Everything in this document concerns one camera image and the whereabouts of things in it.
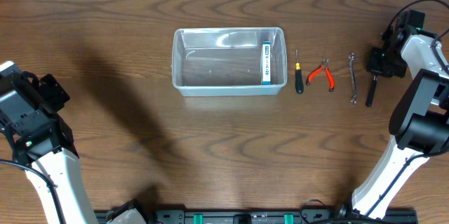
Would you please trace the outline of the silver double ended wrench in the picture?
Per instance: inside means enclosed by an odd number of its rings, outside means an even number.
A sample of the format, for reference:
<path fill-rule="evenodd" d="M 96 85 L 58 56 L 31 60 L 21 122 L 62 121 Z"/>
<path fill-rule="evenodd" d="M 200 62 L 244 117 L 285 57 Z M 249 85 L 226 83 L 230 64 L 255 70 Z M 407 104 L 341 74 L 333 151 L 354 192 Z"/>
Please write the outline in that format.
<path fill-rule="evenodd" d="M 354 60 L 355 60 L 355 54 L 354 53 L 349 53 L 348 55 L 348 66 L 349 66 L 349 73 L 350 73 L 350 77 L 351 77 L 351 88 L 352 88 L 352 92 L 353 95 L 351 97 L 351 103 L 353 105 L 355 105 L 357 103 L 357 90 L 356 90 L 356 80 L 355 80 L 355 74 L 354 74 Z"/>

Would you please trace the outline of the black orange hammer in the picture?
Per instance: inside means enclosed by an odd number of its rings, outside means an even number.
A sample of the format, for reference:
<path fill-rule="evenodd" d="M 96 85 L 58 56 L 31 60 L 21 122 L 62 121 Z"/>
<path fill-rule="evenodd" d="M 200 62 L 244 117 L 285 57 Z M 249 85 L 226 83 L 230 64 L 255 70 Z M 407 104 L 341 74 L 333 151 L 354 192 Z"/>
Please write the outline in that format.
<path fill-rule="evenodd" d="M 368 91 L 368 95 L 367 95 L 367 98 L 366 98 L 366 107 L 371 107 L 372 106 L 373 99 L 374 99 L 374 96 L 375 96 L 376 87 L 377 87 L 377 75 L 374 74 L 373 75 L 373 80 L 371 81 L 370 88 L 369 88 L 369 91 Z"/>

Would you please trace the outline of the white blue small box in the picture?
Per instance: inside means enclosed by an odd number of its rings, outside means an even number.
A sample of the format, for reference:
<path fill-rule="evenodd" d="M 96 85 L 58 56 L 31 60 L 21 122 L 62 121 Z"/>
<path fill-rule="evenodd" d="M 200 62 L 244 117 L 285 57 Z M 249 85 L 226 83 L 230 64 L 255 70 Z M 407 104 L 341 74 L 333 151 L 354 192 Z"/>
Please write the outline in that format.
<path fill-rule="evenodd" d="M 262 43 L 261 52 L 262 85 L 271 84 L 271 46 L 269 41 Z"/>

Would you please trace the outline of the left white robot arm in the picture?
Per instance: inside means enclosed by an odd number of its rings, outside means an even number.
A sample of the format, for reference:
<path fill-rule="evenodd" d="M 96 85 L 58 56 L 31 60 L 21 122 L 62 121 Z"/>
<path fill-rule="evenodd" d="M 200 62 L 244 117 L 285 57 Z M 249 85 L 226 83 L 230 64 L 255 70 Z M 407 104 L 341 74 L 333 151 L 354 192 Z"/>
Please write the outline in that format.
<path fill-rule="evenodd" d="M 1 133 L 9 164 L 25 171 L 49 223 L 97 223 L 81 177 L 71 128 L 58 114 L 69 95 L 51 74 L 38 78 L 1 64 Z"/>

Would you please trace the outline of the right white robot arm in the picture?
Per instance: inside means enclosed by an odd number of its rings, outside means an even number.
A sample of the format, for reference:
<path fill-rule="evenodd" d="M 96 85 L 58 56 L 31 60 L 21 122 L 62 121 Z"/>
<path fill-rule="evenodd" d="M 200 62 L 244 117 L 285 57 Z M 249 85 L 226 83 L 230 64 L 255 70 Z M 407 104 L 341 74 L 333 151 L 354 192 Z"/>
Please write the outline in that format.
<path fill-rule="evenodd" d="M 367 71 L 375 78 L 412 82 L 389 120 L 390 140 L 368 178 L 351 194 L 343 216 L 380 220 L 407 179 L 431 157 L 448 152 L 448 61 L 441 38 L 426 31 L 425 14 L 401 10 L 372 48 Z"/>

